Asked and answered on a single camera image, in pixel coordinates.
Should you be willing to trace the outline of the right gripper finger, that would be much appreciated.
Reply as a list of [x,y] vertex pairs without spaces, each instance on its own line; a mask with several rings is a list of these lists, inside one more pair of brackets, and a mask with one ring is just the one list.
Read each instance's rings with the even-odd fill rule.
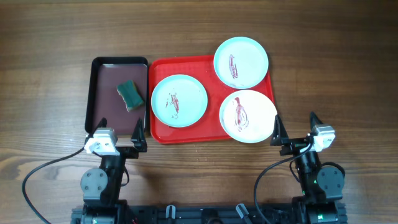
[[272,133],[272,139],[270,141],[271,146],[283,146],[289,143],[289,135],[284,128],[283,122],[280,116],[275,115],[274,130]]
[[310,129],[311,133],[313,134],[319,134],[320,130],[319,128],[323,127],[323,122],[318,118],[318,116],[311,111],[310,112]]

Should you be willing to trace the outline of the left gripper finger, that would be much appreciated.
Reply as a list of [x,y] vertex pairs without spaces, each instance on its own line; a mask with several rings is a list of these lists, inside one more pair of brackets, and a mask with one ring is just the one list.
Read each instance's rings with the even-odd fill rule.
[[92,134],[95,133],[95,131],[97,131],[99,128],[105,128],[107,127],[107,119],[106,118],[102,118],[99,123],[96,125],[96,127],[92,130]]
[[144,125],[142,119],[138,119],[136,127],[134,128],[133,134],[131,136],[131,142],[135,147],[146,147],[147,141],[144,132]]

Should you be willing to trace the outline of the white stained plate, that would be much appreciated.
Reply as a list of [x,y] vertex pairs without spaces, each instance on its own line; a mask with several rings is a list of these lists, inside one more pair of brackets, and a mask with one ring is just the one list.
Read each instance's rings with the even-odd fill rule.
[[276,115],[273,102],[254,90],[228,95],[219,111],[220,124],[227,135],[244,143],[257,143],[270,137]]

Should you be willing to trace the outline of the green yellow sponge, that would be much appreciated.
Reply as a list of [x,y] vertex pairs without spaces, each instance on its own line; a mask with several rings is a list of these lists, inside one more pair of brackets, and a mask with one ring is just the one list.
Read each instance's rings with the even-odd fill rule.
[[128,111],[134,110],[144,104],[144,100],[139,94],[138,89],[132,80],[128,80],[122,84],[119,84],[116,88],[119,95],[125,102],[126,109]]

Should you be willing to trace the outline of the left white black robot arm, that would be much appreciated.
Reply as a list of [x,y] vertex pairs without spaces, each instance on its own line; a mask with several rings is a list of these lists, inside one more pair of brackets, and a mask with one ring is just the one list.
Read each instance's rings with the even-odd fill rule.
[[84,150],[101,158],[98,168],[88,170],[81,178],[84,205],[82,212],[73,212],[72,223],[134,223],[134,215],[126,200],[119,199],[127,159],[137,159],[147,151],[144,125],[137,120],[131,136],[132,146],[117,146],[114,129],[102,118],[94,131],[86,137]]

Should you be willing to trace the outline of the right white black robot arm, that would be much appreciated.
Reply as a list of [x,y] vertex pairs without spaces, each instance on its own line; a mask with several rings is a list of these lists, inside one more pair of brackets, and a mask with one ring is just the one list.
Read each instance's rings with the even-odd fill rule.
[[318,154],[331,146],[335,130],[310,113],[310,132],[303,138],[289,138],[279,115],[275,116],[272,146],[281,156],[292,155],[302,195],[292,199],[290,223],[347,223],[343,198],[345,170],[334,162],[320,162]]

